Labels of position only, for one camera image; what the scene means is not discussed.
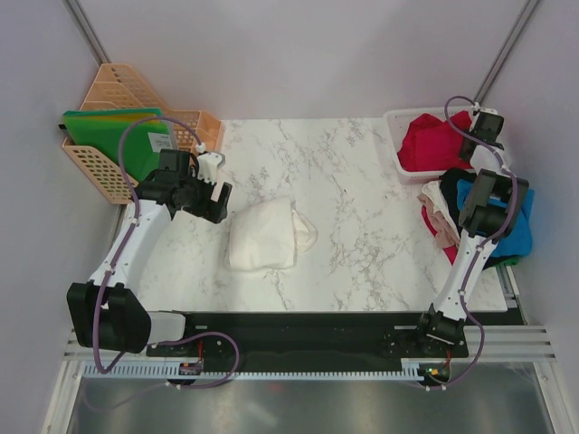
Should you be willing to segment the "white t shirt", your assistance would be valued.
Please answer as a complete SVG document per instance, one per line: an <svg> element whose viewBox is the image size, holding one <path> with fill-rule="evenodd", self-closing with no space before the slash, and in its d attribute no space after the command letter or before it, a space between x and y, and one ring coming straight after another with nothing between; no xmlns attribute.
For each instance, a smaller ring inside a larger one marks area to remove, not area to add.
<svg viewBox="0 0 579 434"><path fill-rule="evenodd" d="M317 239L317 228L289 197L258 203L232 219L225 265L239 272L291 269Z"/></svg>

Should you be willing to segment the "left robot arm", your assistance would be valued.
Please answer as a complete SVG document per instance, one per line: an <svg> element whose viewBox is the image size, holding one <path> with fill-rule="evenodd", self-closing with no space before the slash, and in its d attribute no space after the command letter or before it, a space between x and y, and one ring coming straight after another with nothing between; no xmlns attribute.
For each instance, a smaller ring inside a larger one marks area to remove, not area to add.
<svg viewBox="0 0 579 434"><path fill-rule="evenodd" d="M198 333L177 312L148 311L138 287L160 235L180 211L218 224L227 215L232 191L217 181L225 157L204 152L163 150L157 169L135 189L128 216L98 269L85 283L71 284L67 304L80 346L138 354L167 342L179 355L198 346Z"/></svg>

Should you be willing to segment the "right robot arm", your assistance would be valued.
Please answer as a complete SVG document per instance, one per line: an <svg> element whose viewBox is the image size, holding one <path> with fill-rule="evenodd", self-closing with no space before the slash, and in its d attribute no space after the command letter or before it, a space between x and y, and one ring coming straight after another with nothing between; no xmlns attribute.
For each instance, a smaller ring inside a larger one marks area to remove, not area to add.
<svg viewBox="0 0 579 434"><path fill-rule="evenodd" d="M497 142L504 118L487 108L475 108L473 115L470 130L461 133L462 156L476 178L459 214L458 257L414 333L416 349L427 356L468 354L463 333L472 319L468 301L491 253L515 229L530 191L529 181L513 173Z"/></svg>

